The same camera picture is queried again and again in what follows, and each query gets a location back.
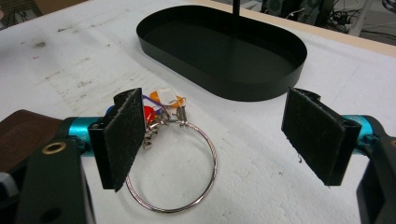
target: scuff mark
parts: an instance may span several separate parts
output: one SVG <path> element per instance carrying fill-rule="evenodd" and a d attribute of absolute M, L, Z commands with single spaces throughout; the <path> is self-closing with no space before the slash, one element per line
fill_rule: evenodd
<path fill-rule="evenodd" d="M 77 64 L 85 63 L 85 62 L 87 62 L 87 61 L 89 61 L 89 60 L 90 60 L 90 57 L 87 57 L 87 58 L 85 58 L 85 59 L 79 61 Z"/>
<path fill-rule="evenodd" d="M 59 70 L 59 71 L 57 71 L 56 73 L 54 73 L 54 74 L 52 74 L 52 75 L 50 75 L 50 76 L 47 76 L 47 77 L 46 77 L 46 80 L 51 80 L 53 77 L 55 77 L 55 76 L 61 74 L 62 72 L 64 72 L 64 69 Z"/>
<path fill-rule="evenodd" d="M 91 84 L 92 83 L 92 81 L 88 81 L 88 82 L 79 82 L 78 84 L 77 84 L 77 87 L 78 88 L 81 88 L 81 87 L 85 87 L 86 85 L 89 85 L 89 84 Z"/>
<path fill-rule="evenodd" d="M 33 46 L 34 49 L 42 49 L 42 48 L 44 48 L 44 47 L 46 47 L 46 42 L 44 42 L 44 41 L 42 41 L 42 42 L 40 42 L 40 43 L 38 43 L 38 44 L 35 44 L 35 45 Z"/>

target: wooden edge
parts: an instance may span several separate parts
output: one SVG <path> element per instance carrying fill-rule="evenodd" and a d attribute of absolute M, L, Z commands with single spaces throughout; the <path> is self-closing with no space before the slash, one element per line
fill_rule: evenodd
<path fill-rule="evenodd" d="M 222 11 L 227 11 L 232 13 L 233 7 L 222 4 L 219 2 L 211 1 L 211 0 L 192 0 L 192 2 L 197 5 L 203 5 L 206 7 L 213 7 L 215 9 L 219 9 Z M 319 28 L 316 26 L 300 23 L 297 21 L 289 21 L 285 19 L 281 19 L 278 17 L 262 14 L 260 12 L 251 11 L 247 9 L 240 9 L 240 15 L 246 18 L 250 18 L 256 21 L 263 21 L 275 26 L 290 28 L 298 31 L 303 31 L 309 33 L 311 35 L 318 35 L 330 40 L 334 40 L 343 44 L 348 44 L 354 47 L 358 47 L 361 49 L 368 49 L 373 52 L 385 54 L 388 56 L 396 57 L 396 47 L 388 44 L 383 44 L 380 42 L 376 42 L 373 40 L 363 39 L 360 37 L 356 37 L 353 35 L 346 35 L 342 33 L 338 33 L 331 30 L 326 30 L 323 28 Z"/>

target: metal ring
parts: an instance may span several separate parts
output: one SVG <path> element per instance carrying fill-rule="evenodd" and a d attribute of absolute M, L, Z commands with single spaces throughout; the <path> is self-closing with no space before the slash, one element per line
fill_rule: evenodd
<path fill-rule="evenodd" d="M 212 156 L 213 156 L 213 172 L 212 172 L 212 177 L 210 179 L 209 184 L 207 185 L 204 193 L 201 194 L 201 196 L 199 196 L 195 201 L 193 201 L 192 203 L 189 203 L 187 205 L 184 205 L 182 207 L 179 208 L 174 208 L 174 209 L 164 209 L 164 208 L 159 208 L 156 206 L 153 206 L 149 203 L 146 203 L 145 201 L 143 201 L 134 191 L 134 188 L 132 187 L 131 184 L 131 179 L 129 178 L 129 176 L 126 176 L 125 182 L 126 185 L 128 187 L 129 192 L 131 192 L 132 197 L 134 197 L 136 199 L 136 201 L 138 203 L 140 203 L 140 205 L 142 205 L 143 207 L 147 208 L 150 211 L 153 212 L 157 212 L 157 213 L 165 213 L 165 214 L 172 214 L 172 213 L 177 213 L 177 212 L 181 212 L 183 210 L 189 209 L 193 206 L 195 206 L 196 204 L 198 204 L 204 197 L 206 197 L 206 195 L 209 193 L 210 189 L 213 186 L 213 183 L 215 181 L 216 178 L 216 172 L 217 172 L 217 168 L 218 168 L 218 158 L 216 155 L 216 150 L 215 147 L 212 143 L 212 141 L 210 141 L 209 137 L 201 130 L 199 129 L 197 126 L 189 123 L 188 121 L 183 122 L 183 126 L 188 126 L 190 128 L 193 128 L 195 131 L 197 131 L 201 136 L 204 137 L 204 139 L 206 140 L 206 142 L 209 144 L 210 150 L 212 152 Z"/>

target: brass screw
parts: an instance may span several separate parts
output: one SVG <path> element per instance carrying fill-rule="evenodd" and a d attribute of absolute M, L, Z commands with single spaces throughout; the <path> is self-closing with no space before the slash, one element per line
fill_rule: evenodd
<path fill-rule="evenodd" d="M 51 155 L 58 153 L 66 148 L 66 143 L 64 142 L 57 142 L 57 143 L 52 143 L 47 146 L 45 146 L 42 150 L 43 154 L 46 155 Z"/>

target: table surface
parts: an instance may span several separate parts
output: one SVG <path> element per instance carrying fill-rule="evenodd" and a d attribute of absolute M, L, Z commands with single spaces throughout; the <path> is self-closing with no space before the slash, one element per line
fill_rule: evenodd
<path fill-rule="evenodd" d="M 280 130 L 286 94 L 257 103 L 225 100 L 142 51 L 135 32 L 140 21 L 191 4 L 231 11 L 207 0 L 95 0 L 1 31 L 0 119 L 19 109 L 58 119 L 103 116 L 121 91 L 172 88 L 188 99 L 189 120 L 216 147 L 214 188 L 191 210 L 156 214 L 125 186 L 118 193 L 102 189 L 94 158 L 84 157 L 98 223 L 360 223 L 356 188 L 367 158 L 352 156 L 341 187 L 324 186 L 299 163 Z M 247 10 L 241 15 L 285 28 L 305 42 L 308 56 L 296 87 L 318 93 L 339 114 L 371 115 L 396 135 L 396 48 Z M 131 178 L 151 203 L 177 207 L 205 189 L 210 153 L 204 139 L 168 129 L 152 149 L 139 151 Z"/>

